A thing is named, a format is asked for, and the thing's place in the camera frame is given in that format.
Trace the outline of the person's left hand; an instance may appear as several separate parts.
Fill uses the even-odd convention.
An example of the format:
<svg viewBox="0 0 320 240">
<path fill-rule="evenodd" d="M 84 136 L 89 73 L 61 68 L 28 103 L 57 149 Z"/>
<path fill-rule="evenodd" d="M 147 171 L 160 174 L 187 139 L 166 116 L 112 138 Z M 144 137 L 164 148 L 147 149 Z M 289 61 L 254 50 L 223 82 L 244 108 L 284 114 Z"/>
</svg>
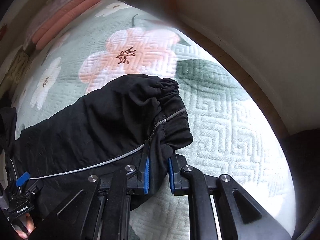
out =
<svg viewBox="0 0 320 240">
<path fill-rule="evenodd" d="M 19 224 L 14 224 L 14 229 L 16 233 L 22 239 L 28 239 L 29 235 L 35 229 L 35 225 L 30 213 L 26 213 L 23 216 L 18 218 Z"/>
</svg>

